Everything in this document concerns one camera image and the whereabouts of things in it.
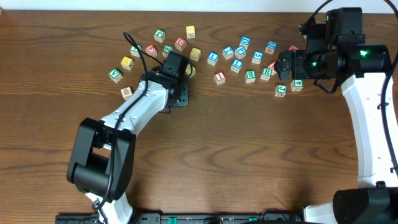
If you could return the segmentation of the green R block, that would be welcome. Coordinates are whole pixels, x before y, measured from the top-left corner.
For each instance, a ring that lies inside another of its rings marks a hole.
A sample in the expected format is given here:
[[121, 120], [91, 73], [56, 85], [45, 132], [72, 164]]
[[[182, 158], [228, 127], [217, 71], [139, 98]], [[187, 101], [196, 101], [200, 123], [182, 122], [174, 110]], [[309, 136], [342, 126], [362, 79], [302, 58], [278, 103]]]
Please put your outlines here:
[[265, 80], [265, 81], [269, 81], [270, 78], [272, 77], [272, 73], [273, 73], [272, 69], [264, 67], [262, 69], [262, 73], [261, 73], [260, 79], [261, 80]]

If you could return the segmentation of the yellow O block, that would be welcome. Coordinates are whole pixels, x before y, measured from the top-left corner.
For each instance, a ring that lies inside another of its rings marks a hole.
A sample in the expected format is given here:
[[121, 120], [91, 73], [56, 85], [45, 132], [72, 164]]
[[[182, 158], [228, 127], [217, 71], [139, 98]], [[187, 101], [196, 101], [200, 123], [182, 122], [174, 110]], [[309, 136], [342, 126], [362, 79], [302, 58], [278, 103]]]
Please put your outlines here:
[[201, 57], [201, 50], [193, 47], [190, 52], [190, 58], [194, 61], [199, 61], [200, 57]]

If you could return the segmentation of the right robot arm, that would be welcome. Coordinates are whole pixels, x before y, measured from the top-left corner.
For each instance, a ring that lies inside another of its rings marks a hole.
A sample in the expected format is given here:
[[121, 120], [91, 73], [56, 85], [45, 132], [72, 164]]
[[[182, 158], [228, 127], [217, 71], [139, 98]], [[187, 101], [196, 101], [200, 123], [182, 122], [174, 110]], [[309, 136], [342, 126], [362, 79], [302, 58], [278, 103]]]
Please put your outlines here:
[[335, 79], [353, 123], [358, 188], [335, 192], [332, 202], [303, 209], [306, 223], [397, 223], [397, 119], [392, 67], [382, 44], [286, 50], [275, 70], [281, 80]]

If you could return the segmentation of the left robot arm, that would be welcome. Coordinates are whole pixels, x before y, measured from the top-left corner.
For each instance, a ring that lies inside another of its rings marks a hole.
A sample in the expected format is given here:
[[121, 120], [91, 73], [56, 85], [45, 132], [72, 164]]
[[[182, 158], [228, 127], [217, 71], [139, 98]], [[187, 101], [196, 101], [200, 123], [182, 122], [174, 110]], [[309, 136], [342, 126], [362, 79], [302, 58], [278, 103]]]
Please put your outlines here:
[[67, 180], [92, 202], [101, 223], [129, 223], [134, 214], [126, 189], [132, 177], [136, 137], [164, 108], [188, 105], [188, 79], [171, 70], [150, 70], [136, 91], [99, 121], [79, 125]]

